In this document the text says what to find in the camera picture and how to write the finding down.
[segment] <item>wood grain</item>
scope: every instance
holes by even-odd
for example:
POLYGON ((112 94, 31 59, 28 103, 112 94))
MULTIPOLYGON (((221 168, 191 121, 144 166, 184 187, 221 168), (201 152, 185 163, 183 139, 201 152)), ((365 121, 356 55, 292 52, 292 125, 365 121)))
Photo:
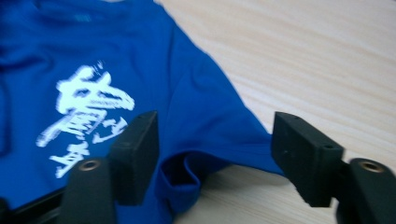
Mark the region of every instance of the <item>wood grain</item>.
MULTIPOLYGON (((159 0, 263 125, 307 120, 396 171, 396 1, 159 0)), ((232 166, 209 177, 184 223, 335 223, 286 179, 232 166)))

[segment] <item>blue t-shirt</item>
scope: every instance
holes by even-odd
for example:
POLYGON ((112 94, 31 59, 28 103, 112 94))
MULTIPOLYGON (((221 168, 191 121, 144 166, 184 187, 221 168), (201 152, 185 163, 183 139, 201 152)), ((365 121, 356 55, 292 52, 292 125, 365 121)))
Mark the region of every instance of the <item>blue t-shirt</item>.
POLYGON ((105 156, 157 110, 160 158, 145 201, 119 223, 171 223, 228 163, 281 174, 271 135, 214 61, 149 0, 8 0, 0 11, 0 196, 12 208, 105 156))

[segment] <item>t-shirt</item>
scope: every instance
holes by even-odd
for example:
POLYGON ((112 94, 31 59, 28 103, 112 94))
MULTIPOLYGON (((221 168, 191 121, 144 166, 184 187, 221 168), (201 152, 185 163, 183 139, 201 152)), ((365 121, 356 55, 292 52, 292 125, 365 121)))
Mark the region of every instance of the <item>t-shirt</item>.
POLYGON ((0 196, 11 208, 62 188, 156 110, 160 156, 145 201, 119 223, 171 223, 229 163, 282 174, 271 135, 217 64, 149 0, 0 3, 0 196))

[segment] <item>wooden table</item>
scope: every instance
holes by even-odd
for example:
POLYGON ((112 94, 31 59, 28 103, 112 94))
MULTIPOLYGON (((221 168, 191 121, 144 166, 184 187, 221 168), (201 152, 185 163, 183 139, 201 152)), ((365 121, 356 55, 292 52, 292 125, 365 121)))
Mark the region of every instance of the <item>wooden table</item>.
MULTIPOLYGON (((396 1, 159 0, 272 131, 275 111, 307 120, 396 171, 396 1)), ((176 224, 335 223, 285 178, 232 166, 208 178, 176 224)))

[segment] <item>shirt sleeve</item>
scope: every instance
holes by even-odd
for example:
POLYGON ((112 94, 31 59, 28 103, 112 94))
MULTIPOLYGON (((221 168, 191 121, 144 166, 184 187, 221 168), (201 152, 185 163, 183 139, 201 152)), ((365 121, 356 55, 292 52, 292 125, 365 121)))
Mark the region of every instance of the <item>shirt sleeve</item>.
POLYGON ((205 177, 234 163, 282 175, 271 156, 271 135, 243 104, 216 63, 202 53, 173 91, 162 145, 157 194, 174 212, 199 196, 205 177))

